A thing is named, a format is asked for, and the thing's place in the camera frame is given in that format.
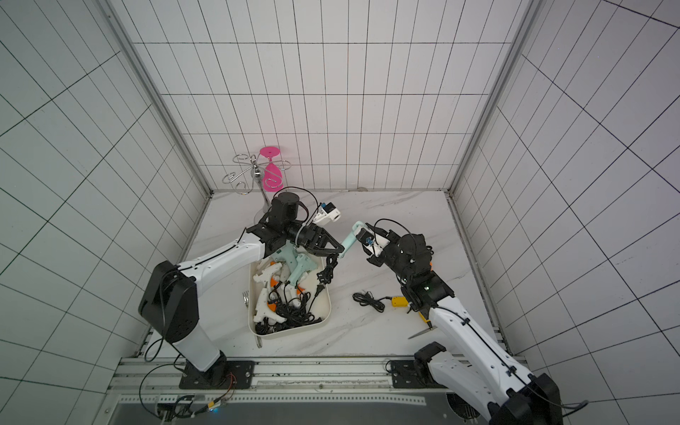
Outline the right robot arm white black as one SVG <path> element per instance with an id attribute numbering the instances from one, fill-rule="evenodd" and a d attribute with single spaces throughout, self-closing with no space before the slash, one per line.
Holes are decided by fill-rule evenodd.
<path id="1" fill-rule="evenodd" d="M 395 274 L 414 311 L 444 334 L 416 352 L 421 379 L 446 387 L 490 424 L 561 424 L 561 394 L 546 374 L 534 375 L 468 313 L 433 270 L 421 234 L 398 235 L 374 226 L 355 233 L 369 263 Z"/>

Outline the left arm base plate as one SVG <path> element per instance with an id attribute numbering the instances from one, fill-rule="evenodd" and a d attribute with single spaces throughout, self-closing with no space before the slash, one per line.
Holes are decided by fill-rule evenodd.
<path id="1" fill-rule="evenodd" d="M 209 370 L 201 372 L 188 362 L 179 388 L 186 391 L 247 390 L 251 388 L 254 368 L 254 361 L 217 361 Z"/>

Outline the small mint glue gun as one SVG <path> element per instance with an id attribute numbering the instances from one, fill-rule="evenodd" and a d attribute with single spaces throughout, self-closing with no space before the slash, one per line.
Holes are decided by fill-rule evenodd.
<path id="1" fill-rule="evenodd" d="M 285 246 L 278 249 L 272 255 L 272 260 L 274 260 L 274 262 L 285 263 L 288 266 L 289 271 L 293 272 L 297 267 L 298 255 L 299 253 L 296 248 L 292 244 L 286 243 Z"/>

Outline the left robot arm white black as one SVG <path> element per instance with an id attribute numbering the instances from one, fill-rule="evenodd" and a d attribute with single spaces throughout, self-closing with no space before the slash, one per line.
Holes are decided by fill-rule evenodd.
<path id="1" fill-rule="evenodd" d="M 299 196 L 279 191 L 263 217 L 240 237 L 194 260 L 160 262 L 152 271 L 138 313 L 204 377 L 219 374 L 226 356 L 200 323 L 200 297 L 242 267 L 260 263 L 253 282 L 260 287 L 253 322 L 274 329 L 320 320 L 313 305 L 331 282 L 345 246 L 325 230 L 341 212 L 320 203 L 306 218 Z"/>

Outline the cream plastic storage box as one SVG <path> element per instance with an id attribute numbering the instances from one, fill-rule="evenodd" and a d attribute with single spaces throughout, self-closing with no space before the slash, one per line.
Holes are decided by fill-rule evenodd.
<path id="1" fill-rule="evenodd" d="M 331 301 L 327 286 L 318 280 L 318 274 L 322 272 L 322 261 L 315 256 L 318 267 L 313 272 L 303 274 L 297 288 L 288 284 L 290 271 L 282 262 L 279 273 L 272 276 L 267 287 L 261 283 L 255 283 L 253 276 L 274 263 L 274 260 L 262 260 L 250 267 L 249 293 L 250 311 L 247 315 L 247 324 L 254 336 L 257 334 L 262 339 L 291 336 L 296 333 L 318 328 L 329 320 L 331 314 Z M 263 323 L 254 323 L 255 306 L 263 288 L 267 288 L 269 307 L 278 315 L 286 318 L 285 323 L 277 324 L 271 320 Z"/>

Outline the mint green glue gun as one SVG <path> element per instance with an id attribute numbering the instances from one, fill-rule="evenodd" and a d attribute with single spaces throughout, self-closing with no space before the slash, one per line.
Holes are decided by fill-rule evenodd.
<path id="1" fill-rule="evenodd" d="M 317 262 L 305 253 L 299 253 L 299 255 L 297 255 L 296 262 L 297 264 L 290 272 L 288 279 L 288 284 L 295 288 L 299 286 L 299 281 L 303 274 L 313 272 L 318 267 Z"/>

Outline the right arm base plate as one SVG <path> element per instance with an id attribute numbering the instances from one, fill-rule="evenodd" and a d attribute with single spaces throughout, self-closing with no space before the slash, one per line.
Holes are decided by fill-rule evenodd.
<path id="1" fill-rule="evenodd" d="M 430 372 L 413 359 L 406 361 L 391 359 L 387 362 L 385 369 L 391 377 L 392 387 L 395 389 L 444 389 L 444 385 L 438 384 Z"/>

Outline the white glue gun orange trigger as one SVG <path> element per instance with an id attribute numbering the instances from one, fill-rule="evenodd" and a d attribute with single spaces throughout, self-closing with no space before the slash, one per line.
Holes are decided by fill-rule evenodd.
<path id="1" fill-rule="evenodd" d="M 263 288 L 260 292 L 260 295 L 255 306 L 253 322 L 263 323 L 264 320 L 268 319 L 277 324 L 285 323 L 287 319 L 277 314 L 276 311 L 272 311 L 271 308 L 269 307 L 268 295 L 269 295 L 268 289 Z"/>

